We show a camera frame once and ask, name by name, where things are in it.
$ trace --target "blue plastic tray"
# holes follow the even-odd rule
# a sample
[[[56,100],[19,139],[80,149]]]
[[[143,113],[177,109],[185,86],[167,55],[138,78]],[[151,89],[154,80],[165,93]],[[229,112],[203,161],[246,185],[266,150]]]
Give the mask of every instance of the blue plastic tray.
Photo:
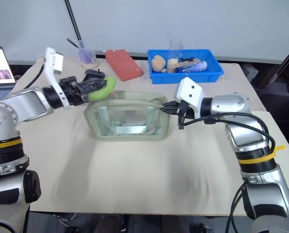
[[[148,50],[150,78],[153,84],[179,83],[181,79],[189,77],[196,83],[215,82],[224,73],[217,59],[210,50],[182,50],[182,58],[195,57],[207,62],[207,69],[197,73],[160,73],[152,70],[151,60],[160,55],[167,62],[169,50]]]

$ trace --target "yellow tab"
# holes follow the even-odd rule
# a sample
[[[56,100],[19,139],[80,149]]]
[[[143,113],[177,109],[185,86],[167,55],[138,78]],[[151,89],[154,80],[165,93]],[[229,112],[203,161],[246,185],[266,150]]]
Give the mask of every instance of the yellow tab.
[[[279,146],[279,147],[275,147],[274,149],[274,152],[269,154],[269,155],[266,155],[266,156],[263,156],[263,157],[260,157],[260,158],[256,158],[256,159],[239,159],[238,162],[240,164],[257,164],[257,163],[262,163],[262,162],[265,162],[265,161],[268,161],[270,159],[273,159],[275,156],[276,156],[276,150],[283,150],[283,149],[286,149],[287,147],[282,145],[282,146]]]
[[[3,142],[3,143],[0,143],[0,148],[4,148],[4,147],[10,147],[10,146],[14,146],[14,145],[17,145],[17,144],[20,144],[22,143],[22,139],[17,139],[17,140],[14,140],[14,141],[11,141],[11,142]]]

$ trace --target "beige table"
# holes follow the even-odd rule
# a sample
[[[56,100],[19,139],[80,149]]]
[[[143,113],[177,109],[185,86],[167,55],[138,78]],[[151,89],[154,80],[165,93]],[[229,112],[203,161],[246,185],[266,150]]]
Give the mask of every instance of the beige table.
[[[101,60],[99,68],[114,75]],[[152,85],[147,61],[137,61],[144,75],[118,81],[117,90],[146,90],[172,100],[175,84]],[[225,74],[216,83],[201,83],[208,97],[233,91],[244,92],[254,114],[268,125],[277,145],[276,161],[289,185],[289,145],[265,111],[237,64],[221,64]],[[23,88],[38,72],[41,61],[16,85]],[[64,72],[84,78],[73,58],[65,58]],[[47,85],[43,76],[35,83]],[[54,114],[19,126],[29,169],[40,177],[42,196],[33,211],[87,213],[141,213],[228,215],[231,200],[241,184],[239,166],[224,133],[224,125],[193,124],[180,131],[171,117],[169,134],[159,142],[103,142],[91,137],[83,117],[85,106],[57,109]],[[236,212],[245,215],[242,203]]]

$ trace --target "white wall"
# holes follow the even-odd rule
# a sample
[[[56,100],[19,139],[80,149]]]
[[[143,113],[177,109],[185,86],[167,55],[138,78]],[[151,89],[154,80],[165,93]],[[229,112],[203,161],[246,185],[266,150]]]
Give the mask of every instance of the white wall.
[[[289,54],[289,0],[70,0],[96,50],[145,53],[181,38],[220,59],[281,63]],[[34,61],[45,47],[71,55],[76,40],[63,0],[0,0],[0,46]]]

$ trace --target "green sponge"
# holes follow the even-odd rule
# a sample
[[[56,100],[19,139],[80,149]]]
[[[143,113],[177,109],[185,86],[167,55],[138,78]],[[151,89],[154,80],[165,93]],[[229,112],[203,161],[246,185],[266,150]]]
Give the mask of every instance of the green sponge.
[[[88,94],[88,98],[90,101],[101,100],[103,98],[106,98],[113,92],[114,86],[116,84],[115,77],[106,77],[105,80],[107,81],[107,84],[102,89],[99,89],[97,91]]]

